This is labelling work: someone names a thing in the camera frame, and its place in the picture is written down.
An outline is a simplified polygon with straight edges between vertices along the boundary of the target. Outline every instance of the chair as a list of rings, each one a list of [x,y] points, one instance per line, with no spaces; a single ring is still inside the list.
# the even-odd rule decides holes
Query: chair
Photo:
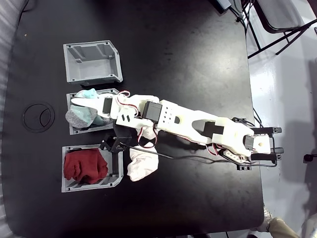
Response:
[[[249,0],[242,0],[243,11],[246,15],[246,7],[249,3]],[[253,26],[251,22],[249,22],[250,30],[256,41],[258,51],[249,55],[248,59],[276,45],[277,43],[286,40],[287,44],[276,53],[276,55],[279,55],[294,41],[296,41],[311,25],[317,23],[317,19],[315,19],[305,24],[291,0],[253,0],[253,3],[263,28],[269,33],[283,33],[284,36],[262,48],[259,44]],[[292,40],[288,39],[296,33],[297,35]]]

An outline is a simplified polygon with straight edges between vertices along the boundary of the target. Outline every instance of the wire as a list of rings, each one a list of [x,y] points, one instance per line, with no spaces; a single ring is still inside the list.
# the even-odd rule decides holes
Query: wire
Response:
[[[150,153],[150,154],[159,155],[159,156],[162,156],[164,158],[171,159],[171,160],[193,160],[192,158],[198,158],[198,159],[208,160],[208,161],[210,161],[210,163],[208,163],[206,161],[203,161],[203,160],[193,160],[193,161],[201,162],[203,164],[231,163],[231,161],[229,161],[229,160],[213,160],[211,158],[208,158],[208,157],[205,157],[205,156],[199,156],[199,155],[187,155],[187,156],[180,156],[180,157],[172,157],[172,156],[164,155],[164,154],[161,154],[161,153],[157,153],[157,152],[153,152],[153,151],[149,151],[149,150],[143,150],[143,149],[140,149],[140,148],[129,146],[129,145],[124,144],[122,142],[120,142],[120,144],[124,145],[124,146],[126,146],[126,147],[128,147],[130,149],[133,149],[133,150],[138,150],[138,151],[142,151],[142,152],[146,152],[146,153]]]
[[[167,159],[171,159],[171,160],[192,160],[192,161],[197,161],[197,162],[200,162],[200,163],[203,163],[203,164],[213,164],[213,163],[233,163],[233,164],[236,164],[236,165],[240,165],[240,166],[247,166],[247,167],[276,167],[277,166],[277,163],[275,163],[274,165],[263,165],[263,164],[240,164],[236,161],[233,161],[233,160],[228,160],[228,159],[225,159],[225,160],[213,160],[211,158],[208,158],[208,157],[205,157],[205,156],[199,156],[199,155],[188,155],[188,156],[180,156],[180,157],[172,157],[172,156],[169,156],[169,155],[165,155],[165,154],[161,154],[161,153],[157,153],[157,152],[154,152],[154,151],[149,151],[149,150],[143,150],[143,149],[140,149],[140,148],[136,148],[136,147],[133,147],[133,146],[129,146],[127,144],[124,144],[122,142],[120,142],[121,145],[124,145],[126,146],[127,148],[130,148],[130,149],[133,149],[133,150],[138,150],[138,151],[142,151],[142,152],[146,152],[146,153],[150,153],[150,154],[154,154],[154,155],[159,155],[159,156],[162,156],[164,158],[167,158]]]
[[[240,14],[242,13],[241,11],[239,11],[238,7],[237,7],[237,3],[236,3],[236,0],[233,0],[233,4],[234,4],[234,7],[236,8],[236,11],[239,12]]]
[[[118,95],[118,96],[119,96],[119,95],[123,95],[123,96],[125,96],[125,97],[130,97],[130,92],[127,91],[127,90],[123,90],[123,91],[119,92],[117,95]],[[135,116],[137,116],[137,115],[139,114],[139,109],[137,108],[137,106],[135,106],[135,105],[133,105],[133,104],[122,103],[122,102],[119,101],[119,97],[116,97],[116,99],[117,99],[117,102],[118,102],[120,105],[129,106],[129,107],[134,108],[134,110],[135,110],[135,112],[136,112],[136,113],[135,113]]]
[[[213,144],[212,144],[212,146],[213,146],[213,149],[214,149],[215,153],[210,151],[210,149],[208,148],[208,145],[205,145],[205,146],[206,146],[206,149],[207,149],[208,153],[210,153],[211,155],[214,155],[214,156],[218,155],[218,151],[214,148]]]
[[[21,21],[21,18],[22,18],[22,14],[25,12],[25,8],[27,6],[27,4],[29,3],[30,0],[25,0],[24,1],[24,4],[21,8],[21,11],[20,11],[20,14],[19,14],[19,18],[18,18],[18,22],[17,22],[17,25],[16,25],[16,29],[18,28],[19,24],[20,24],[20,21]]]
[[[229,10],[237,17],[236,22],[240,22],[243,27],[244,27],[244,31],[247,32],[247,27],[246,24],[243,21],[243,16],[242,14],[239,14],[233,7],[229,7]]]
[[[153,146],[143,146],[143,145],[140,145],[140,139],[141,139],[141,136],[142,136],[142,133],[143,133],[143,127],[141,128],[140,130],[140,133],[138,135],[138,145],[141,146],[142,148],[145,148],[145,149],[151,149],[153,148],[154,146],[156,146],[157,142],[158,142],[158,135],[157,133],[155,132],[155,128],[154,128],[155,125],[153,125],[153,132],[154,132],[154,135],[155,135],[155,143],[153,144]]]
[[[255,112],[255,114],[257,115],[257,117],[256,116],[254,116],[254,119],[260,124],[260,127],[264,127],[263,126],[263,124],[262,124],[262,120],[261,120],[261,118],[259,117],[259,114],[257,113],[257,111],[253,108],[253,111]]]
[[[254,125],[252,122],[250,122],[250,121],[248,121],[248,120],[244,120],[244,119],[242,119],[242,118],[237,118],[237,119],[240,120],[240,121],[242,121],[242,122],[244,122],[244,123],[246,123],[246,124],[249,124],[249,125],[251,125],[251,126],[256,127],[256,125]]]
[[[250,10],[251,10],[251,7],[252,7],[252,0],[250,0],[250,7],[249,7],[249,10],[248,10],[248,14],[246,17],[247,18],[247,26],[246,26],[246,34],[247,34],[247,31],[248,31],[248,26],[249,26],[249,22],[250,22]]]

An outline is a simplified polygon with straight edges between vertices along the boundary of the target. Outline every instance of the black cable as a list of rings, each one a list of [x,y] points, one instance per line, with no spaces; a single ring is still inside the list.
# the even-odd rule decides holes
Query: black cable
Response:
[[[249,26],[249,22],[250,22],[250,10],[251,10],[251,7],[252,7],[252,0],[250,0],[250,7],[249,7],[248,13],[246,15],[246,17],[247,17],[246,34],[247,34],[247,31],[248,31],[248,26]]]
[[[124,146],[126,146],[126,147],[128,147],[130,149],[133,149],[133,150],[138,150],[138,151],[147,152],[147,153],[150,153],[150,154],[159,155],[159,156],[162,156],[164,158],[171,159],[171,160],[193,160],[193,161],[201,162],[203,164],[231,163],[231,161],[229,161],[229,160],[213,160],[213,159],[211,159],[209,157],[199,156],[199,155],[187,155],[187,156],[180,156],[180,157],[171,157],[171,156],[164,155],[164,154],[161,154],[161,153],[157,153],[157,152],[153,152],[153,151],[149,151],[149,150],[143,150],[143,149],[140,149],[140,148],[136,148],[136,147],[124,144],[122,142],[120,144],[122,144],[122,145],[124,145]],[[210,161],[210,163],[208,163],[206,161],[203,161],[203,160],[195,160],[193,158],[205,159],[205,160]]]
[[[213,160],[211,158],[208,158],[208,157],[205,157],[205,156],[199,156],[199,155],[187,155],[187,156],[180,156],[180,157],[171,157],[171,156],[168,156],[168,155],[165,155],[165,154],[161,154],[161,153],[157,153],[157,152],[153,152],[153,151],[149,151],[149,150],[143,150],[143,149],[140,149],[140,148],[136,148],[136,147],[124,144],[122,142],[120,142],[120,144],[124,145],[124,146],[126,146],[126,147],[128,147],[130,149],[133,149],[133,150],[138,150],[138,151],[142,151],[142,152],[146,152],[146,153],[150,153],[150,154],[154,154],[154,155],[159,155],[159,156],[162,156],[164,158],[171,159],[171,160],[192,160],[192,161],[200,162],[200,163],[207,164],[207,165],[210,165],[210,164],[213,164],[213,163],[233,163],[233,164],[236,164],[236,165],[248,166],[248,167],[276,167],[276,165],[277,165],[277,164],[275,164],[275,165],[254,164],[255,162],[250,163],[250,164],[243,164],[243,163],[238,163],[238,162],[236,162],[234,160],[231,160],[228,157],[226,157],[226,160]],[[195,160],[193,158],[205,159],[205,160],[208,160],[210,162],[203,161],[203,160]]]
[[[261,118],[259,117],[259,114],[257,113],[257,111],[253,108],[253,111],[256,113],[256,115],[257,115],[257,117],[258,118],[256,118],[255,116],[254,116],[254,119],[260,124],[260,127],[264,127],[263,126],[263,124],[262,124],[262,120],[261,120]]]
[[[20,21],[21,21],[21,17],[22,17],[22,14],[24,13],[24,10],[26,8],[26,5],[29,3],[30,0],[25,0],[22,7],[21,7],[21,11],[20,11],[20,14],[19,14],[19,18],[18,18],[18,22],[17,22],[17,25],[16,25],[16,29],[18,28],[19,24],[20,24]]]
[[[244,123],[246,123],[246,124],[249,124],[250,126],[256,127],[256,125],[254,125],[252,122],[250,122],[250,121],[248,121],[248,120],[244,120],[244,119],[242,119],[242,118],[237,118],[237,119],[239,119],[240,121],[242,121],[242,122],[244,122]]]
[[[233,0],[233,4],[234,4],[234,7],[236,8],[237,12],[239,12],[239,13],[241,14],[242,12],[239,11],[239,9],[238,9],[238,7],[237,7],[236,0]]]
[[[243,27],[244,27],[244,31],[247,32],[247,27],[246,24],[243,21],[243,15],[238,13],[233,7],[229,7],[229,10],[237,17],[236,22],[240,22]]]

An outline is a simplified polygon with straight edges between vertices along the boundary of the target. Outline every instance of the gray bin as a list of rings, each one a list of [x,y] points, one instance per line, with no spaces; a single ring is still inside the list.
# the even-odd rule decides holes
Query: gray bin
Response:
[[[113,93],[113,94],[118,94],[119,91],[116,90],[115,88],[111,88],[111,89],[104,89],[104,90],[97,90],[96,91],[98,94],[103,94],[103,93]],[[67,98],[67,110],[70,109],[70,105],[71,105],[71,99],[73,97],[75,97],[77,93],[67,93],[66,94],[66,98]],[[112,129],[113,125],[112,125],[112,120],[109,124],[107,125],[94,125],[92,124],[90,128],[86,129],[82,129],[82,128],[74,128],[71,125],[69,125],[69,134],[70,135],[74,135],[74,134],[79,134],[79,133],[86,133],[86,132],[91,132],[91,131],[97,131],[97,130],[107,130],[107,129]]]
[[[122,82],[119,53],[110,41],[65,44],[68,83],[95,85]]]
[[[67,180],[64,177],[65,155],[76,149],[99,148],[100,145],[64,146],[62,148],[62,177],[61,192],[83,191],[97,188],[111,188],[117,186],[123,178],[123,152],[112,154],[107,150],[100,150],[104,160],[108,163],[107,176],[95,184],[80,183],[74,179]]]

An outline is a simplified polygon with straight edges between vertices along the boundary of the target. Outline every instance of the light blue cloth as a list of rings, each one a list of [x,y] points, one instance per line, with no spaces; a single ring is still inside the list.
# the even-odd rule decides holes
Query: light blue cloth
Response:
[[[97,98],[98,93],[95,89],[79,91],[75,97],[77,98]],[[103,118],[97,115],[97,110],[87,107],[80,107],[71,105],[70,109],[65,115],[66,120],[75,128],[90,127],[91,124],[106,125],[109,123],[109,119]]]

